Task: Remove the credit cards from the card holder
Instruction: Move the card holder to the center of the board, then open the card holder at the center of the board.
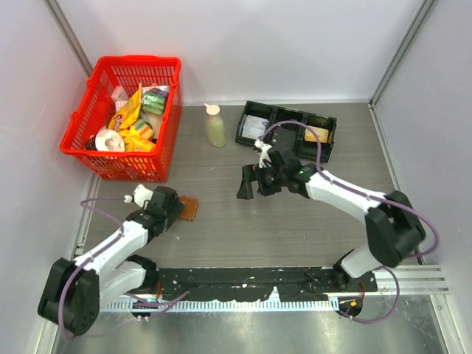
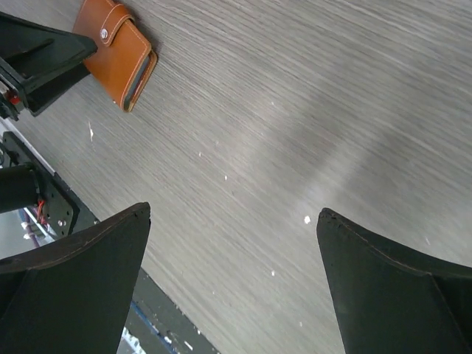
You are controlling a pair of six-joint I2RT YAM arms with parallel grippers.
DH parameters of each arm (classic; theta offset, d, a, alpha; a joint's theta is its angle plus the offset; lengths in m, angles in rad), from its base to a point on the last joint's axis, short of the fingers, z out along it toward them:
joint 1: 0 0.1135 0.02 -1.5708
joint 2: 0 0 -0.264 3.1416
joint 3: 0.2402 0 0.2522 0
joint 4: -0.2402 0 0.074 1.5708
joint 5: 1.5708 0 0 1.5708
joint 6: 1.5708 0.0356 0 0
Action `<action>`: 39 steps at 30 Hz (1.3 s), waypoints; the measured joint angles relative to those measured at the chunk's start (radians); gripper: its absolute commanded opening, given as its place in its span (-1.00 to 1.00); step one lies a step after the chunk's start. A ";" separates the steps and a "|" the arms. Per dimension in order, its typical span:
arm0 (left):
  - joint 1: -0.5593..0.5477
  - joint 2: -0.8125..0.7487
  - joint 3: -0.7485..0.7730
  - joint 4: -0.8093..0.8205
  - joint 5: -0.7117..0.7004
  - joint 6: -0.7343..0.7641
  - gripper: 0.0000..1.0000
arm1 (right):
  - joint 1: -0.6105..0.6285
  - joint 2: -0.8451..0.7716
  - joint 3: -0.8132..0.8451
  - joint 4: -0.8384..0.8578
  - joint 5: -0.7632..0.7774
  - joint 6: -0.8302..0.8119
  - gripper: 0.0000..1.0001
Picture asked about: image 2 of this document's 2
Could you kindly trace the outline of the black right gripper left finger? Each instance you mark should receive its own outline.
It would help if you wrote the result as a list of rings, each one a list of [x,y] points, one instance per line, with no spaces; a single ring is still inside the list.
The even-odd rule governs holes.
[[[150,204],[1,260],[2,353],[115,353],[150,233]]]

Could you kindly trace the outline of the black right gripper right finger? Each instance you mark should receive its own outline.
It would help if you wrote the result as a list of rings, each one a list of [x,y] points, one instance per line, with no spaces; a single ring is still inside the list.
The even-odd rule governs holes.
[[[346,353],[471,352],[471,268],[328,208],[316,233]]]

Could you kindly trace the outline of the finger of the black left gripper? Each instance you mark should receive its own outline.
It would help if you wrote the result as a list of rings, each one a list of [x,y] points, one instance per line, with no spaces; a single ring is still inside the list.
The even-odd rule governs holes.
[[[1,13],[1,115],[38,116],[89,75],[96,51],[89,37]]]

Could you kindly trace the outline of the brown leather card holder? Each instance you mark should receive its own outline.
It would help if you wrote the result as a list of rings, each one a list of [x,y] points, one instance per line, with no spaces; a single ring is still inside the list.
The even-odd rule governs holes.
[[[115,104],[131,111],[158,61],[131,12],[115,1],[84,1],[73,32],[94,40],[97,51],[84,60],[85,67]]]

